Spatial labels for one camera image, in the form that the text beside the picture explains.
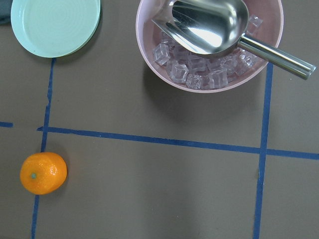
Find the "orange fruit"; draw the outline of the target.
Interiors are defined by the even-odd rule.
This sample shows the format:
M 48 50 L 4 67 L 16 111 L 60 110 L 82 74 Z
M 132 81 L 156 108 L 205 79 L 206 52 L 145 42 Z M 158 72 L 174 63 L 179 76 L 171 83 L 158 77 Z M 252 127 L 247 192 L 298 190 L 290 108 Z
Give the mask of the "orange fruit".
M 23 162 L 19 177 L 27 191 L 35 195 L 49 194 L 65 182 L 67 164 L 56 153 L 35 153 Z

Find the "light green plate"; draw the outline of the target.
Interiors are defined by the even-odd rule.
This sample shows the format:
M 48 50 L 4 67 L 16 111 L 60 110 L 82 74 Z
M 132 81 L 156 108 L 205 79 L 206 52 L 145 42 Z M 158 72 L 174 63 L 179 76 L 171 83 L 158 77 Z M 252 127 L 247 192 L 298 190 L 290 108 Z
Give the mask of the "light green plate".
M 99 0 L 14 0 L 11 26 L 20 45 L 44 58 L 82 48 L 99 24 Z

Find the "clear ice cubes pile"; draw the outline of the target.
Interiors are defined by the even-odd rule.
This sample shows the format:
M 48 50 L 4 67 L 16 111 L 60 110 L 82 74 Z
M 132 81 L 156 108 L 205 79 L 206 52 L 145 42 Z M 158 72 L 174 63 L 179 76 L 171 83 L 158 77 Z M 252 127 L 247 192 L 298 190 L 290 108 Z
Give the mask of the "clear ice cubes pile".
M 256 55 L 236 48 L 224 57 L 196 55 L 165 32 L 153 49 L 155 63 L 163 67 L 170 81 L 191 90 L 218 90 L 239 83 L 262 63 Z

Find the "metal ice scoop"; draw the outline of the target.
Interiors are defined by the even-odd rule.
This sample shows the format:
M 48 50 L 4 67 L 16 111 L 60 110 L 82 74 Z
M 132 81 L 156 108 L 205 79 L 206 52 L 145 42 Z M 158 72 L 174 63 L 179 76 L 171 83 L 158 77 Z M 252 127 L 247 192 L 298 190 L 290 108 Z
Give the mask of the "metal ice scoop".
M 242 0 L 166 0 L 152 22 L 187 50 L 224 56 L 239 47 L 306 80 L 316 66 L 247 34 Z

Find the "pink bowl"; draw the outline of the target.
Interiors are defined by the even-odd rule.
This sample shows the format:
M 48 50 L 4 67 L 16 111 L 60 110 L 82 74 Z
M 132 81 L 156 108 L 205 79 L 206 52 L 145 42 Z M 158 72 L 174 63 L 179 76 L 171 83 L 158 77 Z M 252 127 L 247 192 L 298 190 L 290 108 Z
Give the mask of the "pink bowl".
M 268 64 L 260 60 L 253 69 L 247 71 L 229 85 L 221 89 L 195 90 L 184 85 L 174 83 L 165 68 L 154 61 L 153 49 L 160 43 L 161 30 L 152 22 L 152 18 L 165 3 L 163 0 L 142 0 L 140 1 L 136 16 L 136 37 L 140 52 L 148 67 L 164 82 L 178 89 L 193 93 L 218 93 L 239 87 L 255 76 L 257 76 Z M 283 5 L 280 0 L 246 0 L 250 14 L 254 14 L 263 20 L 263 23 L 255 32 L 258 40 L 275 47 L 279 46 L 284 28 Z

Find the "dark grey folded cloth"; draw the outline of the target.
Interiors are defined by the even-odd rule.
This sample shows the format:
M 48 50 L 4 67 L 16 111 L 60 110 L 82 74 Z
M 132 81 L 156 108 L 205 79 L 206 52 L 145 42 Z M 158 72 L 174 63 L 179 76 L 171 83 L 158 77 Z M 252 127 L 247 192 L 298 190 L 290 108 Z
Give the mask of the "dark grey folded cloth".
M 10 22 L 11 6 L 13 0 L 0 0 L 0 23 L 6 24 Z

